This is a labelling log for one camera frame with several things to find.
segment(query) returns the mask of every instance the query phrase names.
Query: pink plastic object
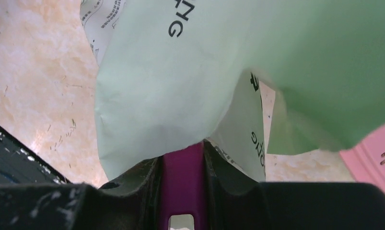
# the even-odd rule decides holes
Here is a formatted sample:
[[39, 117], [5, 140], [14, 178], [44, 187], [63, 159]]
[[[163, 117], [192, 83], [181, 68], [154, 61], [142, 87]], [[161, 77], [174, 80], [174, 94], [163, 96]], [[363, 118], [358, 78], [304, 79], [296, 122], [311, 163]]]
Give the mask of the pink plastic object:
[[173, 215], [191, 214], [195, 230], [207, 230], [204, 167], [203, 143], [164, 155], [158, 229], [170, 229]]
[[356, 181], [374, 184], [385, 193], [385, 125], [340, 155]]

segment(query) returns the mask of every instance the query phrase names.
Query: pink basket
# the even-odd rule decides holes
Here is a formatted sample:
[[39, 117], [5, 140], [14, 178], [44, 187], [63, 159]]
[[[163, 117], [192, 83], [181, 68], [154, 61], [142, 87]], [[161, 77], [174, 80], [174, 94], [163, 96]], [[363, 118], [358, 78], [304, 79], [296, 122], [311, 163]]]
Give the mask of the pink basket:
[[385, 125], [340, 156], [357, 182], [374, 184], [385, 193]]

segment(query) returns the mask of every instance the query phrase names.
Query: beige floor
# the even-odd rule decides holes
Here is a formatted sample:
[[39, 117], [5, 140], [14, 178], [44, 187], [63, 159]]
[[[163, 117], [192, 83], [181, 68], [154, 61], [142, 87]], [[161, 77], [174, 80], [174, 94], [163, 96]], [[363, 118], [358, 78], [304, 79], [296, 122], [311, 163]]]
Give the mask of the beige floor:
[[[81, 0], [0, 0], [0, 125], [73, 182], [100, 186], [93, 98], [98, 70]], [[273, 92], [262, 89], [266, 139]], [[268, 155], [273, 181], [353, 181], [337, 153]]]

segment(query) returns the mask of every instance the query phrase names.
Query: tile floor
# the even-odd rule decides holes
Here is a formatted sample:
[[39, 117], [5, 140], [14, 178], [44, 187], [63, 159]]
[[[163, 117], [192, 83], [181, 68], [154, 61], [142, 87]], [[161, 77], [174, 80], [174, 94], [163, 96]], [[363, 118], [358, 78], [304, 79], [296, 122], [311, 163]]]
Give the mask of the tile floor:
[[[93, 121], [98, 66], [81, 0], [0, 0], [0, 125], [73, 182], [107, 181]], [[266, 140], [273, 92], [262, 88]], [[266, 156], [267, 180], [353, 181], [337, 153]]]

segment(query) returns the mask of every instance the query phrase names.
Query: black object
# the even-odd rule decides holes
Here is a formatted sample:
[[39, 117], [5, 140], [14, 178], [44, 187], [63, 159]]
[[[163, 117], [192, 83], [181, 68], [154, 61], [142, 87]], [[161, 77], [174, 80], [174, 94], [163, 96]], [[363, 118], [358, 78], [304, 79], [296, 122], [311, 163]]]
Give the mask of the black object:
[[0, 184], [70, 183], [0, 126]]
[[[385, 230], [385, 195], [358, 183], [256, 183], [205, 142], [212, 230]], [[99, 190], [86, 184], [0, 185], [0, 229], [157, 229], [162, 158]]]

